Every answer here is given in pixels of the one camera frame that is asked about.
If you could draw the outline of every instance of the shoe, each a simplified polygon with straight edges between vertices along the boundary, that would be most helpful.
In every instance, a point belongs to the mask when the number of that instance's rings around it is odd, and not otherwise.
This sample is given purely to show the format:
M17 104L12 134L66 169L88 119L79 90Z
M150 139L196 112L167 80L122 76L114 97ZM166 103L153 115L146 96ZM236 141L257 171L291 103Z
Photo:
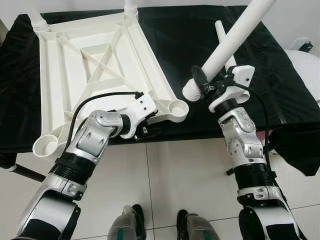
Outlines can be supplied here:
M176 230L177 230L177 240L189 240L189 234L187 231L187 216L189 213L187 210L180 210L176 217Z
M139 204L135 204L132 206L135 211L135 234L137 240L146 240L147 234L145 230L145 216L142 207Z

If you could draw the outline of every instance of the white wall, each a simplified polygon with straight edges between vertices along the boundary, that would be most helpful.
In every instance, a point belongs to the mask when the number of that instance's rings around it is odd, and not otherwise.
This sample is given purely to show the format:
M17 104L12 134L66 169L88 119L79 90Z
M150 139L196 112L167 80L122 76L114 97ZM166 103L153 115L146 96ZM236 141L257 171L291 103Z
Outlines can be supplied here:
M24 13L22 0L0 0L0 19L8 29ZM250 0L137 0L139 7L177 5L246 5ZM124 0L34 0L41 13L122 9ZM283 48L298 37L319 44L320 0L277 0L263 22Z

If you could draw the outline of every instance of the white tile floor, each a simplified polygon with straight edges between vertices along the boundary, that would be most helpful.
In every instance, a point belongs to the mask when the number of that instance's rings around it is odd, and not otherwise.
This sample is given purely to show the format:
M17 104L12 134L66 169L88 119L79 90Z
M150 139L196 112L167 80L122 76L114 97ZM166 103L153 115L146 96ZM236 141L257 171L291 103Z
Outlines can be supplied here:
M17 163L46 174L53 163L32 153ZM305 177L278 155L271 165L278 173L292 213L309 240L319 240L320 173ZM123 205L142 205L148 240L175 240L181 208L210 221L221 240L240 240L237 184L226 176L231 161L222 139L110 146L88 182L79 206L81 216L72 239L106 240ZM39 183L0 172L0 239L15 236L19 216Z

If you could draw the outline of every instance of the white cylindrical tube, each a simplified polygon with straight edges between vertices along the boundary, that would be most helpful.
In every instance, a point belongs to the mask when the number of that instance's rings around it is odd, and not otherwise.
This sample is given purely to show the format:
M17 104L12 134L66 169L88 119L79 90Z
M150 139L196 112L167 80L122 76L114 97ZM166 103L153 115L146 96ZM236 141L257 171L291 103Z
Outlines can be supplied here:
M218 35L219 43L222 43L226 37L226 32L220 20L215 22L215 29ZM236 63L235 57L232 55L224 65L225 71L227 72L230 67L236 66L236 65L237 63Z
M244 43L275 2L276 0L252 0L250 2L248 7L243 11L242 15L224 37L223 42L217 46L202 66L202 70L209 83ZM189 82L187 83L188 88L186 88L186 85L182 92L186 99L194 102L200 98L200 90L198 87L190 87L196 85L193 78L190 79Z
M125 0L124 15L138 18L138 7L136 0Z
M31 25L35 32L44 32L48 31L49 25L46 20L40 15L35 6L32 3L32 0L23 0L24 8L26 13L28 14Z

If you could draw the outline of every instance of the black tablecloth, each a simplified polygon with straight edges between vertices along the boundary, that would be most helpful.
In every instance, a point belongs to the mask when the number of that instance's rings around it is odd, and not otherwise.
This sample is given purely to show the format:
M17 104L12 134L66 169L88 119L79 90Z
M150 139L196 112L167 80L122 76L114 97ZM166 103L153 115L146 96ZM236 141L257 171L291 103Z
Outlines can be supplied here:
M218 45L215 21L228 31L245 6L173 6L139 9L139 23L177 98L191 78L193 64L202 66ZM55 24L122 12L98 10L44 13ZM250 87L265 100L271 128L320 123L317 103L286 53L260 23L235 53L238 64L255 66ZM221 70L216 78L222 78ZM184 122L148 126L140 142L222 137L217 117L204 101L188 102ZM258 130L264 128L261 105L251 96L243 104ZM0 48L0 153L31 152L41 134L39 40L27 15L17 17ZM111 144L134 142L115 138Z

